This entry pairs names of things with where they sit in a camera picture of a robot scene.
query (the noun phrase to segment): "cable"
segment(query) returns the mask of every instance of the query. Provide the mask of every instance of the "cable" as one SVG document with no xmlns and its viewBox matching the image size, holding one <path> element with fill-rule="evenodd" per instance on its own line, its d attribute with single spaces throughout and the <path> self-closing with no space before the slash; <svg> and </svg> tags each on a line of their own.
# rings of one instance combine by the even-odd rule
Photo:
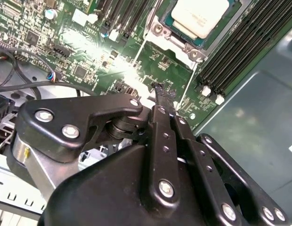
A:
<svg viewBox="0 0 292 226">
<path fill-rule="evenodd" d="M 28 79 L 25 74 L 22 72 L 22 70 L 20 69 L 18 62 L 16 62 L 16 67 L 15 67 L 15 71 L 16 73 L 19 75 L 19 77 L 23 80 L 24 83 L 26 84 L 31 84 L 31 80 Z M 41 100 L 41 93 L 39 91 L 39 89 L 37 87 L 32 87 L 31 88 L 33 94 L 35 95 L 35 99 L 36 100 Z"/>
<path fill-rule="evenodd" d="M 30 52 L 26 49 L 22 49 L 22 48 L 8 48 L 7 51 L 9 51 L 9 52 L 11 52 L 11 51 L 24 52 L 24 53 L 27 53 L 27 54 L 35 57 L 36 59 L 40 60 L 51 71 L 51 74 L 53 75 L 54 81 L 56 80 L 56 73 L 52 69 L 52 67 L 44 59 L 42 59 L 40 56 L 36 55 L 35 53 Z"/>
<path fill-rule="evenodd" d="M 6 50 L 0 48 L 0 54 L 2 54 L 2 53 L 7 55 L 12 60 L 12 69 L 9 72 L 8 76 L 5 78 L 5 80 L 0 84 L 0 87 L 6 85 L 11 80 L 11 78 L 14 75 L 14 71 L 15 71 L 15 67 L 16 67 L 16 60 L 15 60 L 14 56 L 11 53 L 7 52 Z"/>
<path fill-rule="evenodd" d="M 5 86 L 5 87 L 0 87 L 0 93 L 1 92 L 8 92 L 8 91 L 14 91 L 14 90 L 19 90 L 19 89 L 27 89 L 27 88 L 33 88 L 33 87 L 39 87 L 39 86 L 65 86 L 65 87 L 70 87 L 73 89 L 80 90 L 82 92 L 85 92 L 91 96 L 95 96 L 96 94 L 89 90 L 88 88 L 85 88 L 83 86 L 78 86 L 78 85 L 73 85 L 70 83 L 66 82 L 56 82 L 52 83 L 49 81 L 40 81 L 40 82 L 33 82 L 31 84 L 23 84 L 23 85 L 17 85 L 17 86 Z"/>
</svg>

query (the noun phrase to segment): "motherboard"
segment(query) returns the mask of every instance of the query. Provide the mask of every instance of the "motherboard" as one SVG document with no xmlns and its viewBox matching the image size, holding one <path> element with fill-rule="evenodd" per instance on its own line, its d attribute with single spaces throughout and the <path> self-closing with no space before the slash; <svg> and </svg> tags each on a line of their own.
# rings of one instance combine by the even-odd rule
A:
<svg viewBox="0 0 292 226">
<path fill-rule="evenodd" d="M 162 83 L 192 129 L 291 27 L 292 0 L 0 0 L 0 47 L 97 95 Z"/>
</svg>

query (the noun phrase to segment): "chip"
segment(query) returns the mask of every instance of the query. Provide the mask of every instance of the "chip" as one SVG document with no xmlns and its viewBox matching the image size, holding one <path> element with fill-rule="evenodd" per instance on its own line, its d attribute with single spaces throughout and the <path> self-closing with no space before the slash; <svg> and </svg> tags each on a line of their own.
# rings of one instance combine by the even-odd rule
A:
<svg viewBox="0 0 292 226">
<path fill-rule="evenodd" d="M 77 77 L 80 77 L 80 78 L 84 78 L 86 72 L 87 72 L 86 69 L 84 69 L 80 66 L 77 66 L 74 75 L 76 75 Z"/>
<path fill-rule="evenodd" d="M 31 31 L 28 31 L 25 41 L 30 45 L 36 46 L 38 43 L 39 36 Z"/>
</svg>

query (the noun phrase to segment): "bolt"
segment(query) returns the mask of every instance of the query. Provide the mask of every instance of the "bolt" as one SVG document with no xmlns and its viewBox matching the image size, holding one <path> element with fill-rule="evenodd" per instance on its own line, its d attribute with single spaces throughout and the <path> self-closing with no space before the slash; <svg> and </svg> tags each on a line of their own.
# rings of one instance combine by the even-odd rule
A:
<svg viewBox="0 0 292 226">
<path fill-rule="evenodd" d="M 135 99 L 131 99 L 130 103 L 134 106 L 138 106 L 138 102 Z"/>
<path fill-rule="evenodd" d="M 189 116 L 190 119 L 194 120 L 196 118 L 196 115 L 194 113 L 192 113 L 190 116 Z"/>
<path fill-rule="evenodd" d="M 62 128 L 62 133 L 68 138 L 75 139 L 79 136 L 79 129 L 73 125 L 66 125 Z"/>
<path fill-rule="evenodd" d="M 222 210 L 225 213 L 227 218 L 229 218 L 232 221 L 236 220 L 236 214 L 234 210 L 232 209 L 232 207 L 230 207 L 228 204 L 223 204 Z"/>
<path fill-rule="evenodd" d="M 159 189 L 160 192 L 166 197 L 166 198 L 171 198 L 174 195 L 174 190 L 172 185 L 166 181 L 166 180 L 161 180 L 159 183 Z"/>
<path fill-rule="evenodd" d="M 285 221 L 285 216 L 283 215 L 283 213 L 280 210 L 275 208 L 275 213 L 280 220 Z"/>
<path fill-rule="evenodd" d="M 45 110 L 40 110 L 35 113 L 35 118 L 41 122 L 49 122 L 52 121 L 54 117 L 52 113 Z"/>
<path fill-rule="evenodd" d="M 162 32 L 162 30 L 163 30 L 163 27 L 160 24 L 157 24 L 156 26 L 154 26 L 155 33 L 159 34 Z"/>
<path fill-rule="evenodd" d="M 185 120 L 183 120 L 182 118 L 179 118 L 178 120 L 179 120 L 179 122 L 182 123 L 182 124 L 185 124 L 185 123 L 186 123 Z"/>
<path fill-rule="evenodd" d="M 212 144 L 212 140 L 209 137 L 205 137 L 206 141 L 210 144 Z"/>
<path fill-rule="evenodd" d="M 271 211 L 269 211 L 268 208 L 263 207 L 262 210 L 263 210 L 265 216 L 266 216 L 269 220 L 274 220 L 274 219 L 275 219 L 274 216 L 273 216 L 273 214 L 271 213 Z"/>
<path fill-rule="evenodd" d="M 197 57 L 197 52 L 196 52 L 196 51 L 192 51 L 192 52 L 191 52 L 191 56 L 192 56 L 192 58 Z"/>
<path fill-rule="evenodd" d="M 165 109 L 163 109 L 162 107 L 159 108 L 159 111 L 160 111 L 162 114 L 166 114 Z"/>
</svg>

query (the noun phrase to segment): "gray metal panel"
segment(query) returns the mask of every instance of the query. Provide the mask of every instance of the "gray metal panel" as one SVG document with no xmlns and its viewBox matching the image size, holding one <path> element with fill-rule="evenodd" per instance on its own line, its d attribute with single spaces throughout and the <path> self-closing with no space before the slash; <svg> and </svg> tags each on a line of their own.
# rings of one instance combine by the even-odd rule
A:
<svg viewBox="0 0 292 226">
<path fill-rule="evenodd" d="M 292 222 L 292 30 L 196 133 L 208 133 Z"/>
</svg>

